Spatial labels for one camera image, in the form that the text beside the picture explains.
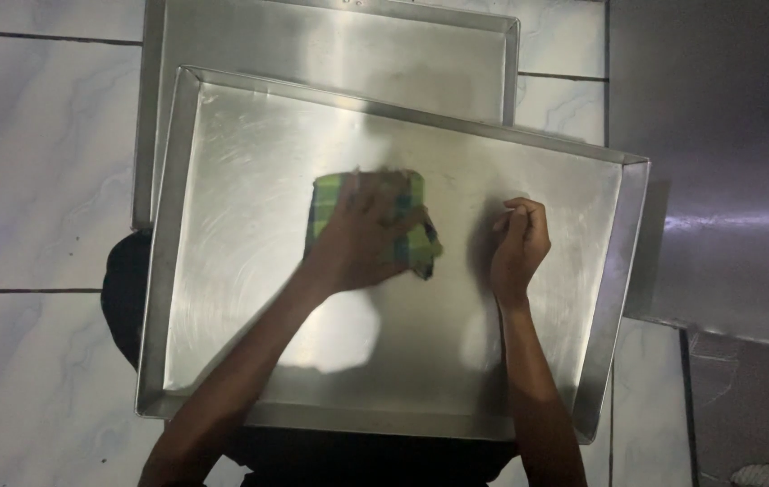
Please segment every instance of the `dark clothing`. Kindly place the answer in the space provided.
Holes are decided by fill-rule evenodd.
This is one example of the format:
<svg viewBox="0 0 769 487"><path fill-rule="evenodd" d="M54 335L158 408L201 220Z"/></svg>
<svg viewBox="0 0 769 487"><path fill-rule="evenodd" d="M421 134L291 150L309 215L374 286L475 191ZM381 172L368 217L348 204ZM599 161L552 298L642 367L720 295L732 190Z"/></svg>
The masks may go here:
<svg viewBox="0 0 769 487"><path fill-rule="evenodd" d="M111 250L102 284L102 313L123 356L138 368L150 231ZM516 456L513 442L321 432L244 426L224 455L254 473L252 485L483 485Z"/></svg>

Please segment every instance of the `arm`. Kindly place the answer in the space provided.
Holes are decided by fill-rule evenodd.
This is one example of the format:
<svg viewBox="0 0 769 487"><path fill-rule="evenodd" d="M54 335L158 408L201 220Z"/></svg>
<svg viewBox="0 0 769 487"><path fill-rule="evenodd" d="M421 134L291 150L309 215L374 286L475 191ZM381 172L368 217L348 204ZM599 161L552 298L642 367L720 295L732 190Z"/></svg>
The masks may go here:
<svg viewBox="0 0 769 487"><path fill-rule="evenodd" d="M490 278L502 318L520 458L532 487L585 486L571 416L552 380L526 296L531 277L551 247L545 208L526 198L506 201L505 206L513 211L494 226L501 242Z"/></svg>
<svg viewBox="0 0 769 487"><path fill-rule="evenodd" d="M334 293L377 284L405 271L381 263L381 251L425 218L417 209L403 221L382 226L397 189L378 177L349 176L327 227L283 291L261 314L157 440L141 473L140 487L202 483L222 454L227 433L243 425L267 385L282 351L312 311Z"/></svg>

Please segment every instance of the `rectangular metal pan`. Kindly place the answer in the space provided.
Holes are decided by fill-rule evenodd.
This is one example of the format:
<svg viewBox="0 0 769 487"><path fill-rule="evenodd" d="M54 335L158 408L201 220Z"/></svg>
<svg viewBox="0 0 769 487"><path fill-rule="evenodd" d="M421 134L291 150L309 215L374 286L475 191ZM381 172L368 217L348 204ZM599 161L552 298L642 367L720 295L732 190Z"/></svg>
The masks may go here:
<svg viewBox="0 0 769 487"><path fill-rule="evenodd" d="M133 227L155 216L181 64L510 126L519 43L514 17L389 0L149 0Z"/></svg>
<svg viewBox="0 0 769 487"><path fill-rule="evenodd" d="M486 276L501 201L546 204L528 290L581 440L604 398L649 162L602 147L248 75L178 72L153 237L137 413L170 418L302 258L313 180L425 178L435 274L336 294L282 355L249 424L507 439Z"/></svg>

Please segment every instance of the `green plaid cloth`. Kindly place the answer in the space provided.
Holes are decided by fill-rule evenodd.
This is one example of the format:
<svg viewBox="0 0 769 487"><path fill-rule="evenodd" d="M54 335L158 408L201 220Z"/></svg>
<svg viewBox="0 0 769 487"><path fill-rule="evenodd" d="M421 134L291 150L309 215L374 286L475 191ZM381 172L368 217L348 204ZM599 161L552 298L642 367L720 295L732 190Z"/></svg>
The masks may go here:
<svg viewBox="0 0 769 487"><path fill-rule="evenodd" d="M402 171L408 184L397 195L394 205L393 221L403 218L412 208L423 205L423 177L414 171ZM346 180L347 173L330 174L315 180L313 202L309 206L307 225L307 248L304 255L312 248L315 239L324 230L328 220L334 214L334 207L339 198L339 190ZM423 279L433 276L433 260L442 255L444 248L438 241L433 223L427 219L422 225L400 238L382 255L384 262L405 262Z"/></svg>

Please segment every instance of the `forearm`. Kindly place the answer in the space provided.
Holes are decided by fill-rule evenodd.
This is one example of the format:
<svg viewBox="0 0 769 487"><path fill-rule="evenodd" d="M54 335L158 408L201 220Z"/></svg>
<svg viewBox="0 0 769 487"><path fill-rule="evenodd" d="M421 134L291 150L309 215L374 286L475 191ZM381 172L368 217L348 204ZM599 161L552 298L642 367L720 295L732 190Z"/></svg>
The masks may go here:
<svg viewBox="0 0 769 487"><path fill-rule="evenodd" d="M531 485L585 485L583 460L531 319L528 301L502 309L520 457Z"/></svg>
<svg viewBox="0 0 769 487"><path fill-rule="evenodd" d="M204 481L222 453L225 436L243 424L282 351L325 298L303 268L292 276L165 427L147 460L141 485Z"/></svg>

